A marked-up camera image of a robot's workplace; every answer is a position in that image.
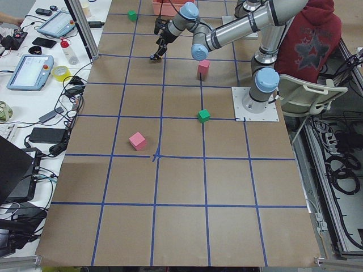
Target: spray bottle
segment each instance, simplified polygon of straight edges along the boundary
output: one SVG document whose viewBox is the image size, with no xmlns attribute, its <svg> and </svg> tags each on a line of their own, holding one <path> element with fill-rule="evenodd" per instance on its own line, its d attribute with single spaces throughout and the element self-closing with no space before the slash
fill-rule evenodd
<svg viewBox="0 0 363 272">
<path fill-rule="evenodd" d="M 61 38 L 61 48 L 66 56 L 69 64 L 75 65 L 79 62 L 77 56 L 74 54 L 73 49 L 70 47 L 68 41 L 65 38 Z"/>
</svg>

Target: laptop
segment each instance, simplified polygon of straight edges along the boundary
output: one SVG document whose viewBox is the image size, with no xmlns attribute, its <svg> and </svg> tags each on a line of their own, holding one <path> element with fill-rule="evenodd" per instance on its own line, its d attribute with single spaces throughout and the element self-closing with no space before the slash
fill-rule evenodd
<svg viewBox="0 0 363 272">
<path fill-rule="evenodd" d="M 34 158 L 0 137 L 0 205 L 24 179 Z"/>
<path fill-rule="evenodd" d="M 35 193 L 35 186 L 37 183 L 37 178 L 35 175 L 39 173 L 40 160 L 38 156 L 41 151 L 38 148 L 24 148 L 22 149 L 25 153 L 33 158 L 32 164 L 29 166 L 28 171 L 25 173 L 23 179 L 17 184 L 14 190 L 5 200 L 8 202 L 27 202 L 33 199 Z"/>
</svg>

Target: tablet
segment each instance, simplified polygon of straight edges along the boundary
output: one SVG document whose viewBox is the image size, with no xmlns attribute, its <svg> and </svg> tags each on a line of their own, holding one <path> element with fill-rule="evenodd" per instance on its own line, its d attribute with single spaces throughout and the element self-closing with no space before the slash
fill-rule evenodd
<svg viewBox="0 0 363 272">
<path fill-rule="evenodd" d="M 68 12 L 58 11 L 43 23 L 37 31 L 43 35 L 55 38 L 64 37 L 75 27 L 72 17 Z"/>
<path fill-rule="evenodd" d="M 23 55 L 7 88 L 10 90 L 39 91 L 48 79 L 54 59 L 50 55 Z"/>
</svg>

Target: brown paper table surface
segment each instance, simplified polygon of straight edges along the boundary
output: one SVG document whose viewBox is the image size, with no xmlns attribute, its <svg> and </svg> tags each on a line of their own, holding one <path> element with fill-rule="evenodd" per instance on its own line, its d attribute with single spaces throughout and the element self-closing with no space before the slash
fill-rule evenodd
<svg viewBox="0 0 363 272">
<path fill-rule="evenodd" d="M 197 2 L 215 27 L 235 6 Z M 149 61 L 154 21 L 151 0 L 112 2 L 37 249 L 42 264 L 313 265 L 319 249 L 282 115 L 234 120 L 230 87 L 249 86 L 260 41 L 211 52 L 200 81 L 187 32 Z M 137 131 L 142 151 L 128 142 Z"/>
</svg>

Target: hand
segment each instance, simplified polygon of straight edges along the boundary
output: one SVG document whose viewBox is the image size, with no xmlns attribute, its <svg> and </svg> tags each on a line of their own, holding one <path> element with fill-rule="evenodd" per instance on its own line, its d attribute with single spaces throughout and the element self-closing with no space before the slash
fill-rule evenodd
<svg viewBox="0 0 363 272">
<path fill-rule="evenodd" d="M 24 21 L 24 18 L 17 18 L 17 17 L 14 17 L 13 18 L 13 23 L 14 25 L 20 27 L 20 25 L 23 23 Z"/>
</svg>

